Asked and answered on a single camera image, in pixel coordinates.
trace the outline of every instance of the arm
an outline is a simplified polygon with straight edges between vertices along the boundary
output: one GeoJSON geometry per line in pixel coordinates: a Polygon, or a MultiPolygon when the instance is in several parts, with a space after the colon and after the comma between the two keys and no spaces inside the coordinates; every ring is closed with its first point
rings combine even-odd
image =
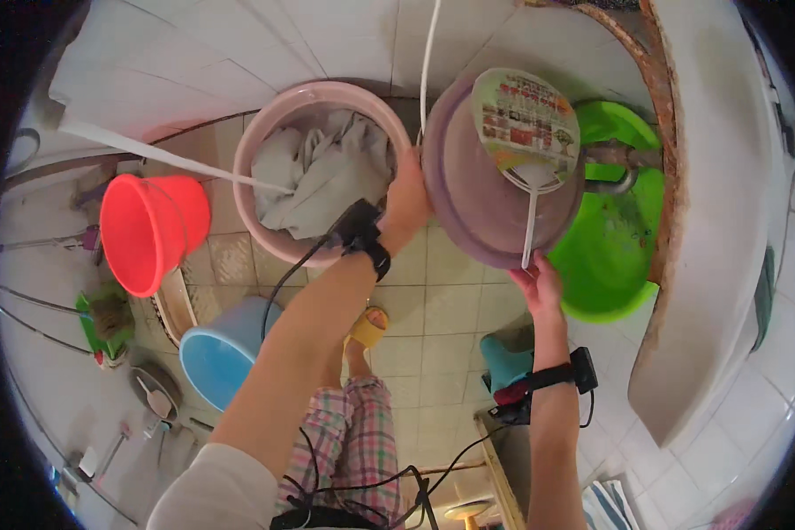
{"type": "MultiPolygon", "coordinates": [[[[430,213],[414,151],[401,158],[386,200],[380,243],[394,257],[430,213]]],[[[298,293],[271,327],[209,441],[250,454],[281,478],[329,353],[363,311],[375,281],[371,258],[351,254],[298,293]]]]}
{"type": "MultiPolygon", "coordinates": [[[[560,307],[562,287],[551,263],[538,251],[528,272],[511,270],[533,315],[533,371],[570,362],[568,325],[560,307]]],[[[533,392],[530,413],[530,528],[586,528],[577,483],[579,404],[573,383],[533,392]]]]}

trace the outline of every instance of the white hose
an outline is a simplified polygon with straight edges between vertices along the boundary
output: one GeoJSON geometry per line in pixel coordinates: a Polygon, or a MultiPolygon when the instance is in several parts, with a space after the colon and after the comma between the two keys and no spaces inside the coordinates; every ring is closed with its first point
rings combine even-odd
{"type": "Polygon", "coordinates": [[[97,125],[70,119],[67,116],[62,119],[62,122],[59,124],[58,131],[61,133],[65,132],[74,136],[79,136],[80,138],[91,140],[92,142],[102,143],[103,145],[107,145],[116,149],[122,149],[128,153],[137,154],[148,159],[158,160],[159,162],[173,165],[174,167],[179,167],[184,170],[194,171],[195,173],[201,173],[202,175],[216,176],[231,182],[235,182],[236,184],[258,187],[261,189],[270,190],[271,192],[282,192],[286,194],[294,193],[294,190],[290,190],[281,185],[260,182],[244,175],[235,175],[228,171],[212,167],[211,165],[203,164],[202,162],[197,162],[176,154],[171,154],[164,149],[133,140],[132,138],[128,138],[127,136],[118,134],[116,132],[108,131],[102,127],[98,127],[97,125]]]}
{"type": "Polygon", "coordinates": [[[427,44],[424,46],[424,64],[421,67],[421,134],[427,126],[427,73],[430,71],[430,54],[433,49],[433,35],[435,25],[439,21],[439,9],[442,7],[442,0],[435,0],[433,16],[430,19],[430,29],[427,31],[427,44]]]}

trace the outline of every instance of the laundry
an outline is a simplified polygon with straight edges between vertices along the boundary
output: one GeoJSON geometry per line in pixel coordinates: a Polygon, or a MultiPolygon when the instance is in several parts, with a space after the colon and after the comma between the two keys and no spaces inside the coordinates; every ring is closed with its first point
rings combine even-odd
{"type": "Polygon", "coordinates": [[[256,214],[265,228],[317,238],[359,199],[377,204],[393,174],[388,135],[359,113],[333,110],[323,127],[287,127],[265,140],[251,175],[294,193],[254,190],[256,214]]]}

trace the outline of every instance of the pink plaid pants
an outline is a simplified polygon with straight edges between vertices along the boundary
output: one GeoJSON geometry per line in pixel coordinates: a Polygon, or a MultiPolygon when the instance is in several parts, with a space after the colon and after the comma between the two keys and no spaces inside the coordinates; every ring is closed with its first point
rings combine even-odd
{"type": "MultiPolygon", "coordinates": [[[[319,388],[309,399],[302,428],[315,450],[319,488],[373,484],[398,472],[391,400],[385,384],[376,376],[351,377],[341,390],[319,388]]],[[[312,491],[315,486],[312,451],[302,434],[298,434],[291,454],[286,475],[307,492],[312,491]]],[[[342,508],[385,526],[403,514],[398,482],[369,489],[319,493],[315,504],[342,508]]],[[[300,498],[297,487],[284,478],[280,480],[277,514],[292,508],[287,500],[289,495],[300,498]]]]}

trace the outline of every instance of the blue bucket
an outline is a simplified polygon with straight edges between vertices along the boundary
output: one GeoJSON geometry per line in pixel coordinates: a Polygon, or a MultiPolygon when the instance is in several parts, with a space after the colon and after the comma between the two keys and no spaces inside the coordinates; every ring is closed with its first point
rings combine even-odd
{"type": "MultiPolygon", "coordinates": [[[[197,393],[223,412],[244,383],[262,346],[262,317],[268,301],[244,298],[205,326],[192,327],[180,340],[180,363],[197,393]]],[[[268,330],[282,309],[272,303],[268,330]]]]}

